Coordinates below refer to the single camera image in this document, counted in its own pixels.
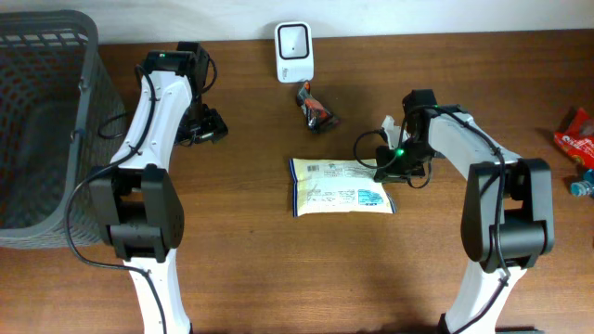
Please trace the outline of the beige chips bag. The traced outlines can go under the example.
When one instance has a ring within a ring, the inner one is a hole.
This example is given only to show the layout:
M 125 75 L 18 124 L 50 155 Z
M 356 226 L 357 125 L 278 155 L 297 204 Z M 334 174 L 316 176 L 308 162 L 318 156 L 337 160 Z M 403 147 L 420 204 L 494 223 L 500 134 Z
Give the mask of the beige chips bag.
M 393 199 L 374 181 L 375 165 L 374 159 L 359 163 L 291 158 L 292 214 L 396 213 Z

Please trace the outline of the black snack packet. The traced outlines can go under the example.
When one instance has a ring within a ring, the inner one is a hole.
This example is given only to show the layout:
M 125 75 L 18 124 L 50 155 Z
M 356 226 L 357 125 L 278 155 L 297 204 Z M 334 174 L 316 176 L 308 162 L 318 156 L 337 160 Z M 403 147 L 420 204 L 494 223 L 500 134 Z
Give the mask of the black snack packet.
M 340 119 L 311 95 L 309 81 L 298 90 L 296 104 L 303 111 L 305 124 L 313 134 L 325 133 L 340 124 Z

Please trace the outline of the orange red snack bag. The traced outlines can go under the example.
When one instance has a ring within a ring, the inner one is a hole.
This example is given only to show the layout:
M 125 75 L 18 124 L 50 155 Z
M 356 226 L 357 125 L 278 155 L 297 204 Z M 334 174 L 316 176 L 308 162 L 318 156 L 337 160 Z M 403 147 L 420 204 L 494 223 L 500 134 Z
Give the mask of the orange red snack bag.
M 568 110 L 553 140 L 571 160 L 586 169 L 593 168 L 593 117 L 583 108 Z

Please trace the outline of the blue mouthwash bottle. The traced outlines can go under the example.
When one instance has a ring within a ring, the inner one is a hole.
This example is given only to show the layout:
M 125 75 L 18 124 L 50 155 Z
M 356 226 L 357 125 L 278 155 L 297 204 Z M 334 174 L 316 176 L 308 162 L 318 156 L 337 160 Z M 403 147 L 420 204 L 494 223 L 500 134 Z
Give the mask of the blue mouthwash bottle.
M 593 197 L 593 170 L 587 170 L 581 181 L 573 182 L 570 192 L 575 197 Z

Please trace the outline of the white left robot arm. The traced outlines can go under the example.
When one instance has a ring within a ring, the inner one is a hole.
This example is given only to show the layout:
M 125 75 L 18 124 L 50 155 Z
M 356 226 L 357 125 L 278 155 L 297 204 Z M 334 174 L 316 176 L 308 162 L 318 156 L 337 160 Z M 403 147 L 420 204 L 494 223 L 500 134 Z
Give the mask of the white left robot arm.
M 172 151 L 217 142 L 228 128 L 203 95 L 217 78 L 214 60 L 196 42 L 151 51 L 136 68 L 142 90 L 122 145 L 88 185 L 99 235 L 130 274 L 147 333 L 193 330 L 181 297 L 176 255 L 185 228 L 169 175 Z

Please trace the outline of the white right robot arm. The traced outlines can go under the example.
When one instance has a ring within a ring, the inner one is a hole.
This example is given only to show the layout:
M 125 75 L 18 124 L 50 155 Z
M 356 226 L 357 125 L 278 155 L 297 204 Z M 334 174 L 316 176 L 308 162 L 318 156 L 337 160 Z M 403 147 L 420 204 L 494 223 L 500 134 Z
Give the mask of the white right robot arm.
M 432 162 L 448 160 L 466 180 L 460 236 L 469 262 L 458 296 L 437 325 L 440 333 L 493 333 L 517 282 L 551 252 L 551 170 L 502 147 L 460 105 L 438 104 L 431 89 L 402 100 L 401 126 L 379 130 L 378 183 L 429 180 Z

